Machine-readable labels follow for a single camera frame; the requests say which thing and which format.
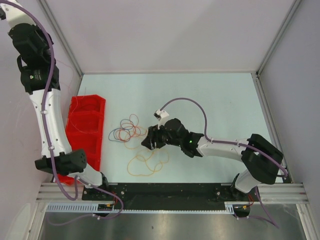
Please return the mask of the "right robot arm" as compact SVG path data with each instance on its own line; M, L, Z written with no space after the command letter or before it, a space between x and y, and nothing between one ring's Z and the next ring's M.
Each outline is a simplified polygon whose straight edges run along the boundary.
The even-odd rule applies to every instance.
M177 118L150 126L141 145L151 151L166 145L176 146L190 158L215 156L242 162L246 169L236 175L230 188L231 196L237 201L242 201L259 184L273 185L284 157L259 134L235 142L213 140L203 133L188 131Z

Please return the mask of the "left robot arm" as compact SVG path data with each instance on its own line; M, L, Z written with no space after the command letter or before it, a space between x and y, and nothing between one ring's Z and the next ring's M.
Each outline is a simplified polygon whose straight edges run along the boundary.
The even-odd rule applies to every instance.
M8 35L19 52L20 81L35 109L41 137L41 158L35 161L37 170L80 178L100 200L110 196L111 188L105 175L87 162L83 149L73 150L64 128L61 113L59 69L52 56L52 39L37 25L19 23Z

